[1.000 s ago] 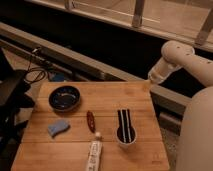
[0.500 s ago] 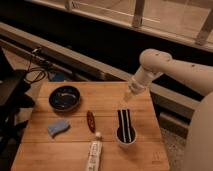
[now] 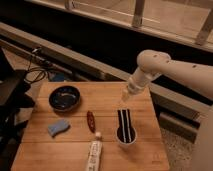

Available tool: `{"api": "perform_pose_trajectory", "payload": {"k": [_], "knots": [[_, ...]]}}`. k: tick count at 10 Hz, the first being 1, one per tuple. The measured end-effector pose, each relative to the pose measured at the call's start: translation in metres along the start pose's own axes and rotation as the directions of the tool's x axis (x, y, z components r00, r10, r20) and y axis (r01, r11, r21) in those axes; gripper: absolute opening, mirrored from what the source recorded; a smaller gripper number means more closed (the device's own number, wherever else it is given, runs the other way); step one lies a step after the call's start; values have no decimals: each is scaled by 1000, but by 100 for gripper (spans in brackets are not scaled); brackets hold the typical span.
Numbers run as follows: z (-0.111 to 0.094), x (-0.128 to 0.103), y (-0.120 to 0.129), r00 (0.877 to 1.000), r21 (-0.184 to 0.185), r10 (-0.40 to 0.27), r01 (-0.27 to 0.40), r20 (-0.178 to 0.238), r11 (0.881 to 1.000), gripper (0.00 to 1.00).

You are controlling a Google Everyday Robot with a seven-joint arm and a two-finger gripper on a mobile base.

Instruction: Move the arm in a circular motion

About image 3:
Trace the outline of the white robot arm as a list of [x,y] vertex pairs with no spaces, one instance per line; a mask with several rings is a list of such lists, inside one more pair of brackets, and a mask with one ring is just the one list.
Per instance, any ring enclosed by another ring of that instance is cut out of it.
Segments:
[[[169,54],[155,50],[138,54],[137,69],[127,81],[122,100],[142,92],[161,75],[213,101],[213,66],[172,60]],[[199,127],[189,171],[213,171],[213,105]]]

